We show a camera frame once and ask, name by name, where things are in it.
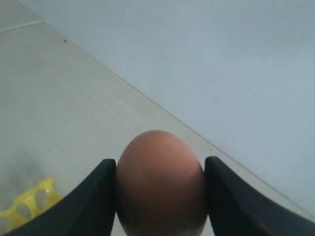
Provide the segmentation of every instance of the wall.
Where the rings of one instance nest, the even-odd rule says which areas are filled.
[[[21,0],[315,214],[315,2]]]

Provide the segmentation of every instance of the floor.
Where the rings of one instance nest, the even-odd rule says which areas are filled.
[[[47,176],[66,195],[137,134],[163,129],[219,156],[267,197],[307,218],[16,0],[0,0],[0,210]],[[212,235],[210,223],[204,235]],[[114,236],[125,235],[115,221]]]

